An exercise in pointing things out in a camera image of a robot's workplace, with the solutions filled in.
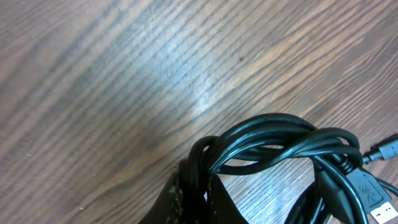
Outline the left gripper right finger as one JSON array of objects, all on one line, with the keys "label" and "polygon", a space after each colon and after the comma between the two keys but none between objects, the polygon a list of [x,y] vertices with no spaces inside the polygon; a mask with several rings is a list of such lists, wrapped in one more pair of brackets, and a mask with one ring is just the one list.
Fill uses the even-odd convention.
[{"label": "left gripper right finger", "polygon": [[207,204],[209,223],[211,224],[248,224],[240,214],[233,200],[216,174],[209,176],[207,186]]}]

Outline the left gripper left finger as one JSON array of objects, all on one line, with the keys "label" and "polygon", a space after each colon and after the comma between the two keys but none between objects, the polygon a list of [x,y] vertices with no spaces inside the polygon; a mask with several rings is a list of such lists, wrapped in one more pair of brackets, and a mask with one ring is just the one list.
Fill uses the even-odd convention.
[{"label": "left gripper left finger", "polygon": [[155,203],[139,224],[183,224],[183,190],[180,174],[175,171],[167,180]]}]

